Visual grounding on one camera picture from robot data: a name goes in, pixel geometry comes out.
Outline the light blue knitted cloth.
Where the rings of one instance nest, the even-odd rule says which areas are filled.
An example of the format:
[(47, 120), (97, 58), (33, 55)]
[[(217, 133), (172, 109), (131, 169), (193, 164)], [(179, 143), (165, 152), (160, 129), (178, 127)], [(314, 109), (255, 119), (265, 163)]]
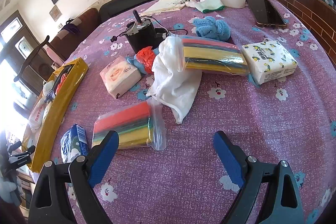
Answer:
[(224, 20), (206, 16), (203, 19), (194, 18), (193, 25), (197, 36), (227, 42), (231, 37), (231, 31)]

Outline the black smartphone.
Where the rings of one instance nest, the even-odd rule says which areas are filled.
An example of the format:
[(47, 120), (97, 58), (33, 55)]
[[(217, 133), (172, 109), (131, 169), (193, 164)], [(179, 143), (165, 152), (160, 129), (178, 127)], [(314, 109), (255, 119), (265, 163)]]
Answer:
[(259, 27), (284, 28), (286, 22), (269, 0), (246, 0)]

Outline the white cloth towel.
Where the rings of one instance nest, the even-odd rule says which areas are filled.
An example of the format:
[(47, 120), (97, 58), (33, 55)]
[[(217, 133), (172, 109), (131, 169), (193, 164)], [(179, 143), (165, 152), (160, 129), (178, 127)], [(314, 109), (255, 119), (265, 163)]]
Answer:
[(171, 108), (176, 123), (181, 124), (194, 103), (202, 71), (185, 67), (181, 36), (168, 36), (158, 50), (151, 68), (154, 83), (147, 96)]

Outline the blue white tissue box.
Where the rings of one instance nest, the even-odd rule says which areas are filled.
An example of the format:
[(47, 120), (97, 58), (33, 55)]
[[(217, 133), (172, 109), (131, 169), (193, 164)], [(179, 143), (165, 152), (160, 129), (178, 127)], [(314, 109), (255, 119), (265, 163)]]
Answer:
[(63, 163), (72, 162), (78, 156), (86, 156), (89, 152), (85, 129), (74, 124), (60, 140), (60, 151)]

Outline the white green cuffed glove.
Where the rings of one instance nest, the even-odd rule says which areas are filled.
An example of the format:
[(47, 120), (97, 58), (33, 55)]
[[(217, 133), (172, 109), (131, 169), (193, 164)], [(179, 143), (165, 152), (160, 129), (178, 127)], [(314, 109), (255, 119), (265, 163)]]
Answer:
[(204, 14), (224, 9), (224, 5), (221, 0), (200, 0), (198, 2), (190, 0), (186, 2), (185, 5), (190, 8), (195, 8)]

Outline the yellow cardboard box tray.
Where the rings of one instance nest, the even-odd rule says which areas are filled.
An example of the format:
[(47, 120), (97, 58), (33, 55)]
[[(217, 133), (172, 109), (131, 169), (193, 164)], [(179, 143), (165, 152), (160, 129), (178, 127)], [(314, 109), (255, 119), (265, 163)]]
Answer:
[[(55, 70), (49, 77), (48, 82), (53, 84), (51, 88), (51, 98), (47, 98), (43, 93), (38, 97), (36, 104), (41, 98), (44, 98), (46, 101), (51, 100), (52, 105), (40, 130), (36, 133), (32, 133), (28, 124), (23, 135), (23, 149), (28, 149), (32, 145), (35, 146), (35, 152), (31, 155), (32, 161), (27, 164), (31, 172), (39, 173), (44, 163), (50, 159), (52, 147), (54, 146), (61, 121), (87, 70), (88, 65), (81, 57), (70, 61)], [(68, 76), (56, 95), (57, 85), (64, 73), (67, 73)]]

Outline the blue cloth with red bag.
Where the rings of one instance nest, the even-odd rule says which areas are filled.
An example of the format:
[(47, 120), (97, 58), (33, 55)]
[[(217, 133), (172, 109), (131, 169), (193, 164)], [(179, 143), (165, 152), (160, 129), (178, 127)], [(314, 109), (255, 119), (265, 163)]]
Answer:
[(154, 49), (152, 46), (148, 46), (138, 51), (134, 56), (127, 56), (126, 61), (135, 66), (141, 74), (151, 75), (153, 62), (158, 54), (158, 48)]

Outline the pink rose tissue pack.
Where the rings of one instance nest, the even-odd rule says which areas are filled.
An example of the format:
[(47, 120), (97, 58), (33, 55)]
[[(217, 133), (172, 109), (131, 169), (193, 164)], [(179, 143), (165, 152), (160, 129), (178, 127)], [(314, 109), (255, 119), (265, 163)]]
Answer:
[(141, 73), (124, 57), (119, 56), (100, 72), (100, 77), (108, 93), (114, 99), (119, 99), (141, 80)]

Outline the red plastic bag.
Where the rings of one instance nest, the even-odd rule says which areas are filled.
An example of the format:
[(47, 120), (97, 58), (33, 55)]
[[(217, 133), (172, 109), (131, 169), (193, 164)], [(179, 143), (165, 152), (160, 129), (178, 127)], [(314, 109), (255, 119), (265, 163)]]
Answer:
[(56, 88), (56, 91), (55, 91), (55, 94), (57, 95), (58, 92), (60, 91), (60, 89), (62, 88), (66, 78), (67, 78), (68, 74), (67, 73), (64, 73), (62, 74), (61, 78), (60, 78), (60, 82), (58, 83), (57, 85), (57, 88)]

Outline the lemon print tissue pack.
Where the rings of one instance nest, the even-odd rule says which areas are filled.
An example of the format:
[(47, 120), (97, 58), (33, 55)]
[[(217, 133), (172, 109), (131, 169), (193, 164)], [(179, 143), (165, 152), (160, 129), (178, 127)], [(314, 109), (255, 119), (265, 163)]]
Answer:
[(261, 85), (294, 73), (297, 61), (277, 40), (241, 47), (253, 80)]

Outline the brown wooden chair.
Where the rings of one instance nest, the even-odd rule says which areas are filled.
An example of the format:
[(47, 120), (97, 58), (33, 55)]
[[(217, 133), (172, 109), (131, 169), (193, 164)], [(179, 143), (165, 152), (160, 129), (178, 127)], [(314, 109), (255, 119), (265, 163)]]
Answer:
[(96, 8), (91, 8), (67, 23), (47, 46), (48, 56), (61, 65), (74, 50), (83, 42), (100, 24), (100, 15)]

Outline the bagged colourful sponge cloths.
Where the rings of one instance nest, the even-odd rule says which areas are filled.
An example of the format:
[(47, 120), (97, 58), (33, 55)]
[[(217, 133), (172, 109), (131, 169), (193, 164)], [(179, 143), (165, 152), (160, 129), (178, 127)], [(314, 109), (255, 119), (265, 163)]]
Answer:
[(159, 45), (165, 63), (178, 72), (185, 69), (246, 76), (248, 64), (239, 48), (230, 43), (196, 36), (168, 36)]

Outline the black cylindrical electric motor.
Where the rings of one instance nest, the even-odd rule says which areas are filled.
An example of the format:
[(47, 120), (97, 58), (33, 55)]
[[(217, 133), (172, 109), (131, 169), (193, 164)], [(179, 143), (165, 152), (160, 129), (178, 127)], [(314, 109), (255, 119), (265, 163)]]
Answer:
[(138, 53), (146, 47), (158, 48), (159, 44), (169, 36), (170, 32), (163, 26), (155, 28), (153, 22), (159, 25), (159, 21), (153, 17), (140, 16), (137, 10), (133, 10), (133, 16), (135, 21), (128, 23), (126, 30), (113, 36), (110, 39), (112, 43), (125, 36), (134, 53)]

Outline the open paper notebook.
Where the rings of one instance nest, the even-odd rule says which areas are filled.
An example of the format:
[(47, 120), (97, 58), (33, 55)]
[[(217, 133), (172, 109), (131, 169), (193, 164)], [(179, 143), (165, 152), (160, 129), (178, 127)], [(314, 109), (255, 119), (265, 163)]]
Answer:
[(190, 0), (158, 0), (147, 10), (140, 13), (140, 16), (150, 16), (160, 12), (179, 11), (183, 9), (186, 2)]

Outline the purple floral tablecloth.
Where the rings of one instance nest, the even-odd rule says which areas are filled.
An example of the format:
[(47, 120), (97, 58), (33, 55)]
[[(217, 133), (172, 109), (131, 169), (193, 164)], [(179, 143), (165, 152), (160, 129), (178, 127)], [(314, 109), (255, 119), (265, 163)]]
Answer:
[(167, 147), (118, 151), (95, 192), (113, 223), (219, 223), (238, 188), (213, 148), (224, 131), (264, 162), (287, 160), (303, 207), (316, 223), (335, 194), (335, 30), (307, 5), (270, 0), (286, 28), (260, 28), (248, 7), (213, 13), (233, 42), (279, 41), (295, 72), (257, 86), (251, 78), (205, 73), (190, 112), (176, 124), (162, 109)]

